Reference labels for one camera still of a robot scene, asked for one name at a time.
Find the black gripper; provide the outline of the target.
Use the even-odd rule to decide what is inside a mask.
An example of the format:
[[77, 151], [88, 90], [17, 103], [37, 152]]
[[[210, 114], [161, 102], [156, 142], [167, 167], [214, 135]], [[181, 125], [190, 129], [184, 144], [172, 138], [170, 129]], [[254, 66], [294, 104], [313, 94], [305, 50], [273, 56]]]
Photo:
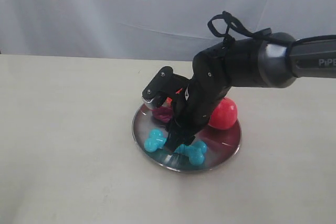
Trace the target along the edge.
[[195, 134], [208, 124], [212, 112], [230, 88], [226, 80], [221, 78], [201, 80], [193, 76], [173, 102], [173, 118], [167, 128], [164, 149], [173, 153], [180, 140], [181, 144], [191, 145]]

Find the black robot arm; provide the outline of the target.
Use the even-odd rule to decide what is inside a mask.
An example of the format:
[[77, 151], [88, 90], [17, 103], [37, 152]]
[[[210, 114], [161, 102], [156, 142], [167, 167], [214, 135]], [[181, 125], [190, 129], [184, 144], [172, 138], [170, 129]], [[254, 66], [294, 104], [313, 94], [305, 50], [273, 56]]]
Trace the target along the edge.
[[335, 77], [335, 36], [295, 40], [286, 33], [243, 39], [199, 52], [193, 76], [173, 104], [164, 148], [190, 145], [232, 87], [286, 88], [301, 77]]

